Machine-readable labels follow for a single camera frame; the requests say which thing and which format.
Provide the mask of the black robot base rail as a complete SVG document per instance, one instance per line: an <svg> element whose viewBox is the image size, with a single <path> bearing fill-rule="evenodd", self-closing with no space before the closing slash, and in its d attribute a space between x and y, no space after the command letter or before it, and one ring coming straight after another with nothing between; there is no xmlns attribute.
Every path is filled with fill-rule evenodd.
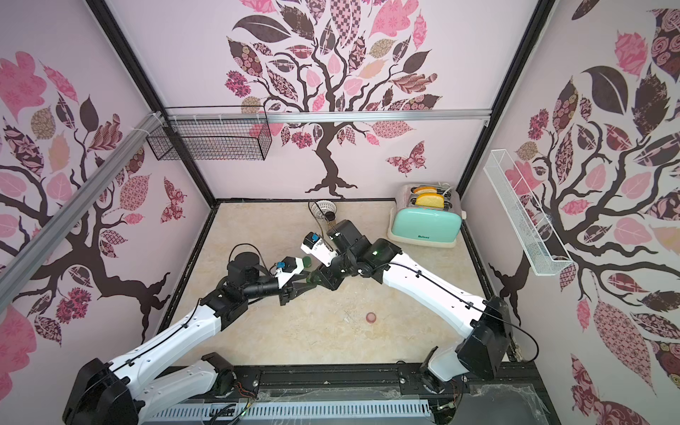
<svg viewBox="0 0 680 425"><path fill-rule="evenodd" d="M452 398L475 393L487 385L528 390L541 398L547 390L534 364L503 362L492 380L472 373L442 384L444 390L428 391L419 363L326 364L293 366L236 366L239 382L258 395L292 396L315 391L396 391L400 396Z"/></svg>

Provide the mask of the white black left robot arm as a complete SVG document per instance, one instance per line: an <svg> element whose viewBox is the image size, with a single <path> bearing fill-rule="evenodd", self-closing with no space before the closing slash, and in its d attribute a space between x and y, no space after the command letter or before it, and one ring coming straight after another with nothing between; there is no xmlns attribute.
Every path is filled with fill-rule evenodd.
<svg viewBox="0 0 680 425"><path fill-rule="evenodd" d="M66 424L142 424L160 411L212 390L232 366L212 353L183 370L165 371L218 335L262 297L291 299L306 279L308 257L287 257L270 273L256 253L228 262L227 274L184 318L109 362L93 359L78 372L62 420Z"/></svg>

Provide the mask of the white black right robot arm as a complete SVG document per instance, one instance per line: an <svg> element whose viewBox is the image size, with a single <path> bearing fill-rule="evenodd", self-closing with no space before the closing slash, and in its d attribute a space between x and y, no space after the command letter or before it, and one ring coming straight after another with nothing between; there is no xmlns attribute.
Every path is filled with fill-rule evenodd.
<svg viewBox="0 0 680 425"><path fill-rule="evenodd" d="M471 373L493 380L512 339L512 323L505 301L470 294L419 265L396 244L361 237L355 244L332 250L314 233L301 244L304 253L322 265L308 283L336 290L345 278L370 278L409 295L428 308L462 337L458 345L437 347L424 363L427 378L445 383Z"/></svg>

